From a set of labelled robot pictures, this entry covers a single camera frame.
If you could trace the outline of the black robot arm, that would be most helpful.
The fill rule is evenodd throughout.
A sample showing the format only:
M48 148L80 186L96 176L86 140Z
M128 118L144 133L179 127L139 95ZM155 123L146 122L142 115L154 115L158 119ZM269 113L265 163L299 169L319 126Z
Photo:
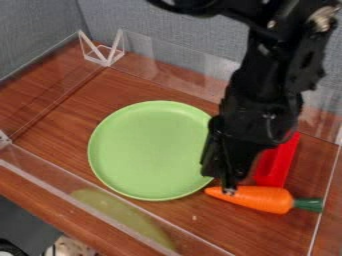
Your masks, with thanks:
M146 0L200 18L226 16L249 26L247 50L210 119L202 174L235 194L258 154L287 142L302 93L325 77L325 50L342 0Z

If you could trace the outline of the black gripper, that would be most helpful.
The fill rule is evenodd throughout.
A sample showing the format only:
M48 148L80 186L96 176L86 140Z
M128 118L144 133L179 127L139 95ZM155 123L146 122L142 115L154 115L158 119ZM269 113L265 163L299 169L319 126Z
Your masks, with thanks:
M200 157L200 174L220 180L223 194L237 193L262 147L273 148L291 139L302 107L301 94L262 102L237 88L226 88Z

